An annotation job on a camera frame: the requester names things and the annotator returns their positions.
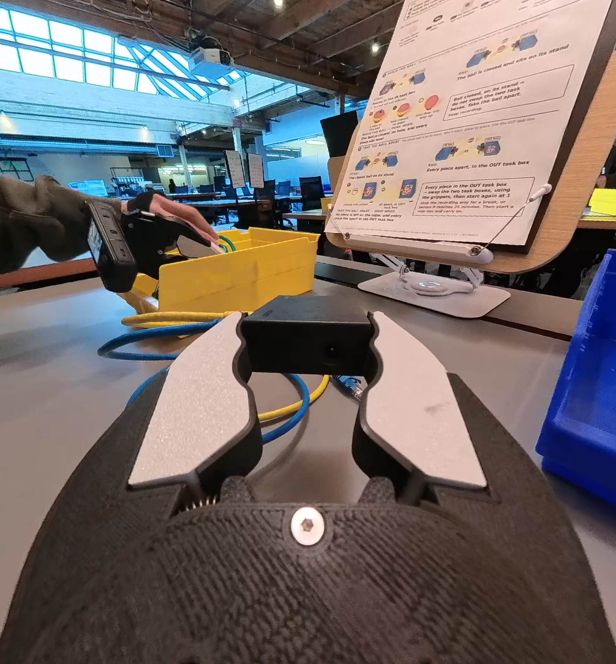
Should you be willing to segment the ceiling projector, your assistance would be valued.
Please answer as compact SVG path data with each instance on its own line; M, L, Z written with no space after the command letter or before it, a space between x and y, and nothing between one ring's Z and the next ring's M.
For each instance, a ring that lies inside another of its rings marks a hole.
M222 48L198 47L188 55L189 74L193 77L219 79L234 70L228 51Z

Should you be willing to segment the blue plastic bin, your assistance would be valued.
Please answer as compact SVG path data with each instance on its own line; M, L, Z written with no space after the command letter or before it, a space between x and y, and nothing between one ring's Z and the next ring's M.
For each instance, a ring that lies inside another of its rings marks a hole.
M616 505L616 250L582 303L535 449L545 471Z

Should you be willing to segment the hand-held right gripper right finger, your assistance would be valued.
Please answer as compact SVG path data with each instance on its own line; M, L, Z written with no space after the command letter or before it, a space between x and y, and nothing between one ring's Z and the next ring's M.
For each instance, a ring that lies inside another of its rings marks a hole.
M352 453L368 478L390 481L396 500L418 505L436 487L488 489L452 381L417 338L379 311L368 319L367 386L359 401Z

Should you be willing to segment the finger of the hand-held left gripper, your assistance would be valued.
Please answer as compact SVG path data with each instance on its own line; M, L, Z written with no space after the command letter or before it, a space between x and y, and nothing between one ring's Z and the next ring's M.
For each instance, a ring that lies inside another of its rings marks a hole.
M204 258L224 253L224 249L217 242L207 240L199 234L196 237L180 234L176 240L176 249L181 256L187 259Z

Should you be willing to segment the wooden document stand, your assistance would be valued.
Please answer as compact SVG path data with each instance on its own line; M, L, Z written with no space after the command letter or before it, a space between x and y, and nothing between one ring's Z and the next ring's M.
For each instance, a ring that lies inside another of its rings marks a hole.
M500 248L471 255L473 245L353 234L346 237L327 215L327 239L340 248L456 266L467 280L425 277L403 272L398 260L387 259L392 273L361 284L381 295L461 319L479 319L511 297L500 287L483 285L483 272L516 274L535 270L556 258L575 233L598 171L616 137L616 53L606 65L563 170L552 190L541 199L543 217L527 254Z

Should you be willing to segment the black network switch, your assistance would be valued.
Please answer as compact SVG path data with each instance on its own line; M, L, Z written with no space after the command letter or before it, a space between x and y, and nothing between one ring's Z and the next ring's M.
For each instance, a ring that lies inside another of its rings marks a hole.
M362 307L330 295L277 296L245 317L253 372L375 376L377 330Z

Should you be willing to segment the black monitor back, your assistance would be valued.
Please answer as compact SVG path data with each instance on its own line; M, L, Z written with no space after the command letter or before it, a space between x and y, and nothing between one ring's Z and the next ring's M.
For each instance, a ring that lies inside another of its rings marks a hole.
M330 158L343 157L347 154L358 124L359 117L355 110L320 120Z

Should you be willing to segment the yellow plastic bin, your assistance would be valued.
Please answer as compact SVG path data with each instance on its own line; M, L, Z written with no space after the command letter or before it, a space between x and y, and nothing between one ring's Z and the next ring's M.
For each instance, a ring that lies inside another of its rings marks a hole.
M158 278L139 274L119 296L138 313L221 313L252 312L277 296L312 290L318 234L253 227L223 236L234 252L162 266Z

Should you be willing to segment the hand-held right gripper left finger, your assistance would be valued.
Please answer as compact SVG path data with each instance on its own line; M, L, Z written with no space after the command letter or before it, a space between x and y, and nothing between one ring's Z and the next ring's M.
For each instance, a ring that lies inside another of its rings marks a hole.
M189 344L169 367L128 479L131 489L183 483L218 491L262 457L252 370L235 312Z

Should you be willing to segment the person's left hand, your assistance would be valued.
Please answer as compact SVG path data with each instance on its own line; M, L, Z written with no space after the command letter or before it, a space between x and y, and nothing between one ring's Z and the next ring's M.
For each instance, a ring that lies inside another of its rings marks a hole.
M178 203L164 195L147 191L128 201L121 200L121 212L144 211L165 218L174 217L193 228L204 240L213 245L220 242L218 233L204 219L203 215L190 205Z

